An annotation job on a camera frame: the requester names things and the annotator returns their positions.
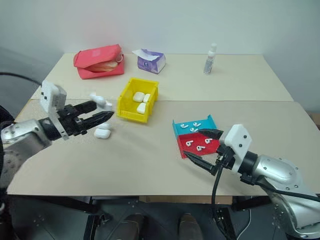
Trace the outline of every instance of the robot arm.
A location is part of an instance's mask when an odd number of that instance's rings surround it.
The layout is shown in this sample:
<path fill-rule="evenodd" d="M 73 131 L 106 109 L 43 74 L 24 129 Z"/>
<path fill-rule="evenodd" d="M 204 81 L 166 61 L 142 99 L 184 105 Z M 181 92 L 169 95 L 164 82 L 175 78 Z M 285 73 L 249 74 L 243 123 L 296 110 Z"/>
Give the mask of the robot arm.
<path fill-rule="evenodd" d="M 259 185 L 268 194 L 274 218 L 288 235 L 320 238 L 320 198 L 304 184 L 297 166 L 287 159 L 258 156 L 248 151 L 252 139 L 241 124 L 233 125 L 228 132 L 217 129 L 198 132 L 219 139 L 218 157 L 216 165 L 212 165 L 200 156 L 185 152 L 192 162 L 214 176 L 222 168 L 241 174 L 242 182 Z"/>
<path fill-rule="evenodd" d="M 97 101 L 87 101 L 75 106 L 65 105 L 66 92 L 50 82 L 42 83 L 40 103 L 48 113 L 48 117 L 19 122 L 7 126 L 1 131 L 4 149 L 2 172 L 0 172 L 0 188 L 6 188 L 20 166 L 31 156 L 49 147 L 52 141 L 59 138 L 67 140 L 69 136 L 84 135 L 87 130 L 109 120 L 114 114 L 111 106 Z M 102 110 L 93 116 L 83 119 L 79 115 Z"/>

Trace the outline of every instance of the blue tray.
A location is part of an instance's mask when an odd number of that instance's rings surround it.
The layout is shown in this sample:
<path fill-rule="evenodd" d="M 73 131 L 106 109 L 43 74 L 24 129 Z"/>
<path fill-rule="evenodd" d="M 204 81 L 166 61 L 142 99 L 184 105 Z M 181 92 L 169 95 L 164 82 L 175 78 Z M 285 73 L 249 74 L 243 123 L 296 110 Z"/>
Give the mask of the blue tray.
<path fill-rule="evenodd" d="M 194 123 L 201 124 L 200 126 L 195 127 L 193 124 Z M 186 128 L 182 128 L 180 124 L 189 125 Z M 179 135 L 184 135 L 184 134 L 192 134 L 193 132 L 190 131 L 190 128 L 194 129 L 217 129 L 217 126 L 211 116 L 211 114 L 207 117 L 207 119 L 203 120 L 195 120 L 195 121 L 185 121 L 185 122 L 179 122 L 175 123 L 175 120 L 172 121 L 172 126 L 175 134 L 175 138 L 177 138 Z"/>

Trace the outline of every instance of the black cord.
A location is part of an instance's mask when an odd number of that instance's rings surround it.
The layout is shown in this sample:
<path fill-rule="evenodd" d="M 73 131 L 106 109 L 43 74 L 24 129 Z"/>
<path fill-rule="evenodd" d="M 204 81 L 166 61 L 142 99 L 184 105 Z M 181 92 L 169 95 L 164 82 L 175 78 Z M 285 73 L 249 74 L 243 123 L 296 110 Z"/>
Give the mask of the black cord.
<path fill-rule="evenodd" d="M 41 86 L 42 84 L 30 77 L 27 77 L 27 76 L 23 76 L 23 75 L 20 75 L 20 74 L 16 74 L 16 73 L 12 73 L 12 72 L 5 72 L 5 71 L 0 71 L 0 76 L 1 75 L 6 75 L 6 76 L 13 76 L 13 77 L 17 77 L 17 78 L 21 78 L 21 79 L 25 79 L 25 80 L 28 80 L 29 82 L 32 82 L 34 84 L 37 84 L 38 86 Z"/>
<path fill-rule="evenodd" d="M 223 169 L 224 169 L 224 166 L 220 165 L 219 169 L 218 169 L 218 172 L 216 174 L 214 185 L 213 185 L 213 189 L 212 189 L 212 196 L 211 196 L 212 214 L 213 214 L 213 218 L 215 220 L 215 223 L 216 223 L 218 229 L 223 234 L 225 239 L 226 240 L 233 240 L 230 236 L 228 236 L 228 234 L 224 230 L 224 227 L 221 225 L 221 222 L 218 219 L 217 210 L 216 210 L 216 193 L 217 193 L 218 184 L 219 184 L 220 177 L 221 177 Z"/>
<path fill-rule="evenodd" d="M 282 194 L 282 195 L 287 195 L 287 196 L 301 198 L 301 199 L 308 199 L 308 200 L 320 203 L 320 198 L 317 196 L 311 196 L 311 195 L 301 194 L 301 193 L 297 193 L 297 192 L 281 191 L 281 190 L 277 190 L 272 187 L 269 187 L 261 182 L 256 182 L 255 185 L 258 185 L 258 186 L 265 188 L 265 189 L 267 189 L 273 193 L 276 193 L 276 194 Z"/>

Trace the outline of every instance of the yellow bin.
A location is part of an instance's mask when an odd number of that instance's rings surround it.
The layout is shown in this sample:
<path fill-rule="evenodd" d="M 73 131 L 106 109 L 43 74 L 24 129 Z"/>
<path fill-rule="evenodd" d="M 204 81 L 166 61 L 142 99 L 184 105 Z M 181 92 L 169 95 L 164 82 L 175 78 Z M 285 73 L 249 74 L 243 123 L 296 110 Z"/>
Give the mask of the yellow bin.
<path fill-rule="evenodd" d="M 117 116 L 146 123 L 149 115 L 152 114 L 152 108 L 158 98 L 158 84 L 159 83 L 157 81 L 149 81 L 134 77 L 131 78 L 118 98 L 116 106 Z M 149 100 L 145 106 L 144 114 L 137 112 L 137 108 L 140 103 L 133 101 L 133 97 L 136 92 L 150 94 Z"/>

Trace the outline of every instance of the red tray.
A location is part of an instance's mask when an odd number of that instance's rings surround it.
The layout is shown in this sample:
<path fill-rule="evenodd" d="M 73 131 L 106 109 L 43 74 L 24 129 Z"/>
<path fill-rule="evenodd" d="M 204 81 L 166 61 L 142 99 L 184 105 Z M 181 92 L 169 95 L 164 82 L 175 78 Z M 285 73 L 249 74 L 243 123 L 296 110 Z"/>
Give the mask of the red tray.
<path fill-rule="evenodd" d="M 214 154 L 217 151 L 220 143 L 219 140 L 212 140 L 210 143 L 206 144 L 205 139 L 207 136 L 202 135 L 201 133 L 190 133 L 190 134 L 183 134 L 179 135 L 176 139 L 178 142 L 178 146 L 180 149 L 181 157 L 185 159 L 187 156 L 184 154 L 184 151 L 188 151 L 197 155 L 207 155 L 207 154 Z M 191 146 L 187 146 L 186 142 L 193 140 Z M 205 147 L 201 151 L 197 150 L 197 146 Z"/>

